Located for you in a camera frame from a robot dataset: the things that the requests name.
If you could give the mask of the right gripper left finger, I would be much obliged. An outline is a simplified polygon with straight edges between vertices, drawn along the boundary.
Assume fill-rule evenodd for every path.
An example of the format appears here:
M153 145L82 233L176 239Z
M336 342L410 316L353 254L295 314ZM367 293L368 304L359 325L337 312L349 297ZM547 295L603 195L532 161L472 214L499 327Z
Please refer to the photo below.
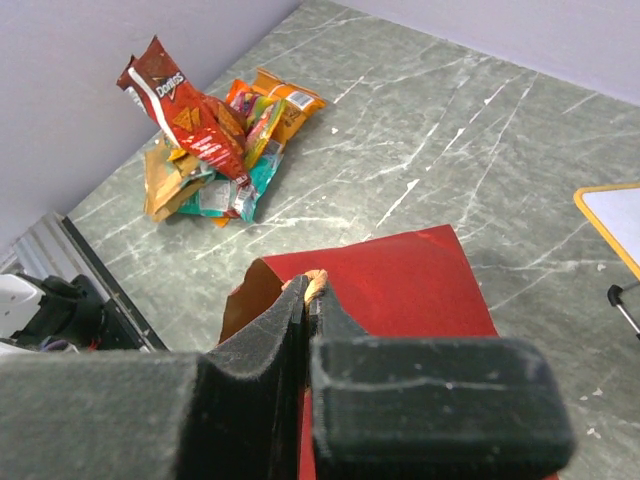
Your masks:
M307 285L206 354L5 356L2 477L296 478Z

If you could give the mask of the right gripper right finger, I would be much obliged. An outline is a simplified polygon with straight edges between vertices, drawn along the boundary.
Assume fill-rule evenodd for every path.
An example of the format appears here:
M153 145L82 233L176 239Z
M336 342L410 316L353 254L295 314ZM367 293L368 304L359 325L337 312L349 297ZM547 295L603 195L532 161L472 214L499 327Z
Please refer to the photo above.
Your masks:
M542 353L514 338L383 337L331 287L310 300L319 479L545 479L575 452Z

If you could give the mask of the red paper bag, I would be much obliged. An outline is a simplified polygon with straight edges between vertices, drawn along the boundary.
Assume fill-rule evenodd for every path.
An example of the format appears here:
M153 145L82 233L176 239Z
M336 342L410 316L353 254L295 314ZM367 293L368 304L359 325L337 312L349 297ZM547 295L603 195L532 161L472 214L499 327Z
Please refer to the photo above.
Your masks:
M326 287L375 336L497 337L466 255L453 229L445 225L255 260L227 299L217 346L270 308L298 276L308 281L304 292L308 341L299 473L294 479L319 479L311 437L309 360L314 328L308 303Z

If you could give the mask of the teal snack packet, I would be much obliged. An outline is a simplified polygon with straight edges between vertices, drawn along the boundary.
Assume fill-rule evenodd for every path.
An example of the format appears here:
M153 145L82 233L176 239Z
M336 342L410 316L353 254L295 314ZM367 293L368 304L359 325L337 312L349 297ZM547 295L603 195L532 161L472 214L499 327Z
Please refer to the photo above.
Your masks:
M249 171L250 184L245 187L239 187L236 182L217 174L178 212L207 218L240 218L253 223L257 203L276 175L282 159L283 154L262 155Z

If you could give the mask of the gold brown snack packet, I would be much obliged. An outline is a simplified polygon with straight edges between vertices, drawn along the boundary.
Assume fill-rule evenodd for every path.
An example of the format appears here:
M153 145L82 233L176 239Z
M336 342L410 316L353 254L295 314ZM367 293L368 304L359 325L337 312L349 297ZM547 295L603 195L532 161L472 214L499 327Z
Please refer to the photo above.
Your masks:
M164 145L145 153L144 211L155 223L176 213L215 174L195 156L170 160L171 153Z

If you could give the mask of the red silver snack packet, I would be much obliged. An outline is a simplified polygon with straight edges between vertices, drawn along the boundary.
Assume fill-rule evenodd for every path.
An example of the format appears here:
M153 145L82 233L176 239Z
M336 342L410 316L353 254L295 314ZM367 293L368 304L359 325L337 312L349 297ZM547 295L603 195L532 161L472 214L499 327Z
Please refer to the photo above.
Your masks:
M244 161L246 120L222 100L196 89L157 37L140 57L130 58L117 86L175 146L241 186L250 183Z

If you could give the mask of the red yellow snack packet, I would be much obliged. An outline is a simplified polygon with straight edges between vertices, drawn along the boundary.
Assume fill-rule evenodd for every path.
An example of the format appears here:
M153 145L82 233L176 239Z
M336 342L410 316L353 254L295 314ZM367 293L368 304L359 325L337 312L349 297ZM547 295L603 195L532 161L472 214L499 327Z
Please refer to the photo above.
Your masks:
M267 148L285 112L286 102L262 95L243 80L235 79L226 103L245 120L244 165L251 170Z

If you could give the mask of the orange kettle chips bag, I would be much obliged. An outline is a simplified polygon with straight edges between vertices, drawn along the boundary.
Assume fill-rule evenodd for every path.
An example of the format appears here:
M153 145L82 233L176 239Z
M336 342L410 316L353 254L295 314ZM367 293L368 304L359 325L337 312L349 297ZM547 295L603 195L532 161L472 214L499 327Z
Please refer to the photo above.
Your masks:
M283 99L286 102L285 112L262 155L283 154L287 143L298 133L304 123L314 113L327 106L327 102L315 91L287 82L263 67L257 69L254 81L248 85L262 95ZM230 219L214 218L214 222L222 226Z

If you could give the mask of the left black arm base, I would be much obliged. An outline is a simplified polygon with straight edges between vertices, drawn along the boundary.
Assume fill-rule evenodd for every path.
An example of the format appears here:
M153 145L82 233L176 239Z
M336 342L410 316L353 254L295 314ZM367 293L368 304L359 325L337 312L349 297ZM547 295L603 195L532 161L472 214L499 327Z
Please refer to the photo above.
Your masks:
M134 349L119 313L104 301L91 280L78 275L70 281L50 275L44 279L17 273L41 288L40 311L22 331L38 341L40 352L61 351L65 345L80 350Z

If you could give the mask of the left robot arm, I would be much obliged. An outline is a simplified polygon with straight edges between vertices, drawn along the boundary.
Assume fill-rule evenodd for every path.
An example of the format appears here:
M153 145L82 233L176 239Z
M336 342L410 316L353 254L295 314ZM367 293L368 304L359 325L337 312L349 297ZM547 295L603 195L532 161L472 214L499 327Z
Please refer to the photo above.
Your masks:
M18 275L1 275L1 356L38 350L38 341L22 331L40 311L44 296L41 288Z

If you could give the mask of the black metal clipboard stand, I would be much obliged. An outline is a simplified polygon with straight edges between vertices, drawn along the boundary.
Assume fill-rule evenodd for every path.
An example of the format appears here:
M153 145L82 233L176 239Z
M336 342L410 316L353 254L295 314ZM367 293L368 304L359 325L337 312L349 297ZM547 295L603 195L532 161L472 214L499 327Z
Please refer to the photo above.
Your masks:
M630 325L634 332L634 336L637 340L640 339L640 327L639 322L634 318L630 310L627 308L624 302L624 295L631 290L639 286L639 281L636 280L627 285L621 286L618 284L612 284L607 290L607 300L611 307L619 311L626 322Z

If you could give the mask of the aluminium frame rail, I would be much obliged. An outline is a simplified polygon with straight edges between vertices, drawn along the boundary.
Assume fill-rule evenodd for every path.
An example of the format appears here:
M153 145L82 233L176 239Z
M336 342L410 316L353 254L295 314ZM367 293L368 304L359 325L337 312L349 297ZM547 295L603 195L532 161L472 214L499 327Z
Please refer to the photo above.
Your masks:
M1 353L165 351L73 222L44 215L1 253Z

